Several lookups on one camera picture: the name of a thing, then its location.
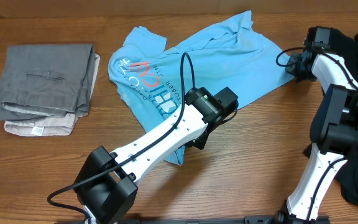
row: printed graphic on shirt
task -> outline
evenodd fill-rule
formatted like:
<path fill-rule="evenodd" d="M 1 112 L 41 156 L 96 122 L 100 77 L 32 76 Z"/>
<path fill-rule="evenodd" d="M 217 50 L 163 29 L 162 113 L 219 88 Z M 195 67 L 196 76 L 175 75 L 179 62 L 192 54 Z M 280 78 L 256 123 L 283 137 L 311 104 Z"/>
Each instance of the printed graphic on shirt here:
<path fill-rule="evenodd" d="M 119 68 L 131 87 L 143 100 L 150 100 L 164 118 L 179 107 L 181 94 L 171 81 L 161 82 L 163 74 L 158 66 L 150 67 L 149 62 L 131 63 L 128 58 L 124 58 L 119 61 Z"/>

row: wood grain surface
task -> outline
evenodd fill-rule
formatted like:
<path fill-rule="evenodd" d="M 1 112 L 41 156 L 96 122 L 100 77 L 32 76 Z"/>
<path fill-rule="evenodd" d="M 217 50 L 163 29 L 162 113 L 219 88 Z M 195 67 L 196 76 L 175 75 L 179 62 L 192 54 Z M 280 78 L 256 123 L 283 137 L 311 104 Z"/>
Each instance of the wood grain surface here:
<path fill-rule="evenodd" d="M 0 18 L 358 12 L 358 0 L 0 0 Z"/>
<path fill-rule="evenodd" d="M 0 77 L 6 49 L 13 44 L 94 43 L 101 66 L 89 116 L 70 136 L 23 138 L 0 122 L 0 224 L 53 223 L 82 215 L 50 206 L 47 195 L 73 183 L 88 154 L 144 134 L 108 78 L 111 54 L 135 26 L 168 39 L 173 47 L 195 32 L 231 15 L 95 17 L 87 19 L 0 19 Z M 300 46 L 311 26 L 358 33 L 358 13 L 254 14 L 254 30 L 281 48 Z M 311 120 L 322 100 L 319 83 L 295 82 L 272 91 L 209 137 L 202 151 L 186 150 L 185 163 L 161 162 L 139 187 L 128 218 L 243 218 L 270 215 L 295 189 L 308 162 Z M 80 206 L 73 192 L 58 201 Z M 333 182 L 319 210 L 332 223 L 358 223 L 358 207 L 341 197 Z"/>

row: folded clothing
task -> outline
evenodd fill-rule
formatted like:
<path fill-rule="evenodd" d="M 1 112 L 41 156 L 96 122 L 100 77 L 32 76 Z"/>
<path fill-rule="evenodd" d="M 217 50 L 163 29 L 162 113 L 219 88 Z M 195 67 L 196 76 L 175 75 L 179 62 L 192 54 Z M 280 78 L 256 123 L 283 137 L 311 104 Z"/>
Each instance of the folded clothing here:
<path fill-rule="evenodd" d="M 88 114 L 93 70 L 92 44 L 10 46 L 0 110 L 15 113 L 0 112 L 0 120 Z"/>
<path fill-rule="evenodd" d="M 94 70 L 92 74 L 91 94 L 92 97 L 96 77 L 98 76 L 100 56 L 95 54 Z M 77 115 L 67 113 L 64 117 L 34 118 L 23 121 L 5 121 L 5 131 L 19 136 L 67 136 L 73 131 L 77 121 Z"/>
<path fill-rule="evenodd" d="M 192 35 L 164 51 L 166 38 L 136 27 L 109 62 L 109 77 L 121 99 L 146 132 L 169 117 L 181 103 L 180 58 L 188 52 L 196 87 L 216 94 L 229 87 L 242 108 L 293 77 L 275 63 L 281 52 L 273 42 L 252 30 L 251 12 L 231 17 Z M 283 55 L 280 63 L 289 57 Z M 191 88 L 190 66 L 184 67 L 185 87 Z M 165 160 L 183 163 L 184 147 Z"/>

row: beige folded cloth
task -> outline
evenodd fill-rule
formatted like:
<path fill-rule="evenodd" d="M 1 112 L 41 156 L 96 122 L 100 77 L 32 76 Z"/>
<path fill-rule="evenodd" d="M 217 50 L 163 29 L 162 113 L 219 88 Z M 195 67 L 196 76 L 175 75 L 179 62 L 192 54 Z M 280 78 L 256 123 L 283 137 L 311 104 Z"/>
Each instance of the beige folded cloth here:
<path fill-rule="evenodd" d="M 92 78 L 91 97 L 96 77 L 98 76 L 100 56 L 95 54 L 94 71 Z M 5 121 L 5 131 L 24 137 L 36 136 L 67 136 L 73 131 L 78 117 L 75 114 L 67 113 L 66 116 L 46 117 L 24 121 Z"/>

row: gray folded pants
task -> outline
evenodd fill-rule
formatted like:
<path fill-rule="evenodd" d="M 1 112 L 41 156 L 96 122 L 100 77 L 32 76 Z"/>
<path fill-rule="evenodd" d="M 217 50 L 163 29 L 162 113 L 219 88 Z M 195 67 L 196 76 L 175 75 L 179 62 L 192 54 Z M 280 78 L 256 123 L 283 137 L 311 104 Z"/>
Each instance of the gray folded pants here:
<path fill-rule="evenodd" d="M 92 44 L 10 46 L 0 81 L 0 120 L 87 115 L 93 71 Z"/>
<path fill-rule="evenodd" d="M 91 97 L 93 93 L 96 77 L 98 76 L 100 56 L 95 54 L 94 72 L 92 74 Z M 34 118 L 22 121 L 5 121 L 5 131 L 25 137 L 35 136 L 67 136 L 70 135 L 77 122 L 78 116 L 67 113 L 66 116 Z M 34 128 L 42 130 L 41 133 L 34 134 Z"/>

